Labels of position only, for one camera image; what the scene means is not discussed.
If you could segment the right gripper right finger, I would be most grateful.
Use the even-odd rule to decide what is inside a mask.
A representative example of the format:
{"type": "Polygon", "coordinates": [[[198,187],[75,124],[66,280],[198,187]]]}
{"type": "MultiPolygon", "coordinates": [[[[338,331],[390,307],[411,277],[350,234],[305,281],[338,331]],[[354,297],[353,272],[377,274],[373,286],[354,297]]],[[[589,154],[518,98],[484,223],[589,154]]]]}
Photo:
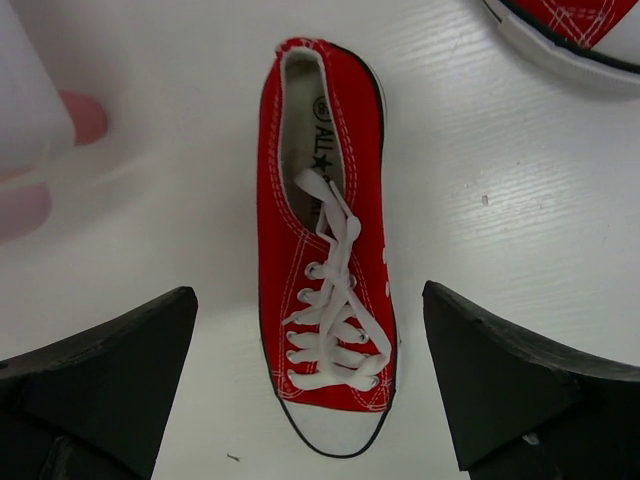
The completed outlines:
{"type": "Polygon", "coordinates": [[[423,305],[461,471],[472,479],[638,478],[638,367],[546,338],[433,281],[423,305]]]}

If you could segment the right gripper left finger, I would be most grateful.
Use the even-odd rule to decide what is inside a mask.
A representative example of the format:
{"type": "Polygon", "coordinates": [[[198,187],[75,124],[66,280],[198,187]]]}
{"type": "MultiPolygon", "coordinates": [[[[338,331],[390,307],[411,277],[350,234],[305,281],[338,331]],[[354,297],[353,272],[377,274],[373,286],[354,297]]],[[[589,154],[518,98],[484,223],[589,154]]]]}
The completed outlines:
{"type": "Polygon", "coordinates": [[[197,310],[179,287],[3,360],[2,478],[151,478],[197,310]]]}

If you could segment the red sneaker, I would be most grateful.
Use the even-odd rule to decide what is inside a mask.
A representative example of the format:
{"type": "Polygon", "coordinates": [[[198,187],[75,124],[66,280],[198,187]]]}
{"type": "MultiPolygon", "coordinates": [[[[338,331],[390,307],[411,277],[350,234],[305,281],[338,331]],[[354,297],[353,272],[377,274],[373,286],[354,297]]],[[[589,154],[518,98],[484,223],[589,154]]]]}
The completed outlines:
{"type": "Polygon", "coordinates": [[[277,47],[259,111],[261,343],[294,431],[332,458],[370,447],[396,393],[385,127],[383,89],[358,55],[320,38],[277,47]]]}
{"type": "Polygon", "coordinates": [[[484,0],[517,51],[571,80],[639,94],[637,0],[484,0]]]}

